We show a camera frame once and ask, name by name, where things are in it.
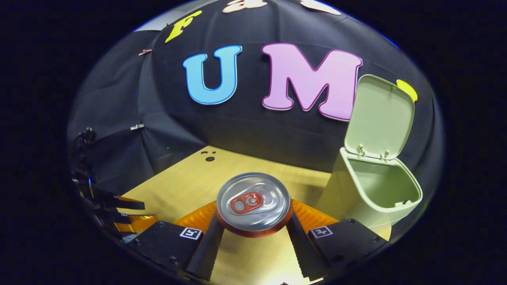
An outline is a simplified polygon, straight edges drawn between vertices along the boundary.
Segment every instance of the screw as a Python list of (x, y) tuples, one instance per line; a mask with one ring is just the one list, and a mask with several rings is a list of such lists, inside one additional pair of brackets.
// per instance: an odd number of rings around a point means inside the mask
[(174, 257), (174, 256), (171, 256), (171, 257), (169, 257), (169, 259), (171, 260), (171, 263), (172, 263), (172, 264), (174, 264), (174, 265), (178, 266), (178, 264), (179, 264), (179, 260), (178, 260), (178, 258), (176, 258), (176, 257)]

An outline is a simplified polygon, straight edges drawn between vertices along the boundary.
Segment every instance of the pink letter m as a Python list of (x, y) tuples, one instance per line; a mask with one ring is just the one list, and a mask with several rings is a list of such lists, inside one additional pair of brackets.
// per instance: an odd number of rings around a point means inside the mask
[(319, 112), (332, 119), (349, 121), (354, 104), (357, 69), (363, 61), (356, 55), (332, 50), (313, 69), (296, 45), (278, 43), (262, 47), (271, 58), (271, 86), (262, 105), (272, 110), (289, 110), (294, 101), (288, 96), (289, 81), (304, 111), (310, 110), (326, 86), (328, 96)]

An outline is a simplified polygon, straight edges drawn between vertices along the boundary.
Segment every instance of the letter u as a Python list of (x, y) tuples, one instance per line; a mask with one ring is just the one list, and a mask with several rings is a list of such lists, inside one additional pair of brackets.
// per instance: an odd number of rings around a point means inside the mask
[(183, 67), (187, 70), (187, 89), (190, 97), (204, 105), (220, 104), (232, 97), (238, 84), (236, 55), (242, 50), (241, 46), (226, 46), (217, 49), (213, 55), (220, 59), (222, 82), (216, 89), (209, 89), (204, 85), (202, 64), (207, 55), (197, 54), (187, 58)]

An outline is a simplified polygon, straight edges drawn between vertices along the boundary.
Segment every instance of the green trash bin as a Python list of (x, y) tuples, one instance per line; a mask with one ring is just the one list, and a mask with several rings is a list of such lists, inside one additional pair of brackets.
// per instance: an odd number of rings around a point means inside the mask
[(375, 230), (392, 226), (422, 200), (414, 175), (397, 158), (412, 127), (414, 102), (398, 86), (374, 75), (357, 84), (345, 147), (316, 208), (356, 219)]

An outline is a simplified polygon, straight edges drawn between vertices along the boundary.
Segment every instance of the yellow letter f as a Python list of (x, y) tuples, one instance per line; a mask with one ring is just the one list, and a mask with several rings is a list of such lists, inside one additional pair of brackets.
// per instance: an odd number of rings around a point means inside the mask
[(192, 22), (193, 17), (199, 16), (201, 13), (202, 13), (202, 11), (197, 11), (194, 14), (189, 15), (189, 16), (181, 19), (180, 21), (176, 22), (174, 24), (174, 28), (171, 31), (171, 34), (165, 40), (165, 43), (167, 43), (168, 41), (172, 40), (173, 38), (179, 36), (183, 32), (182, 28), (187, 27)]

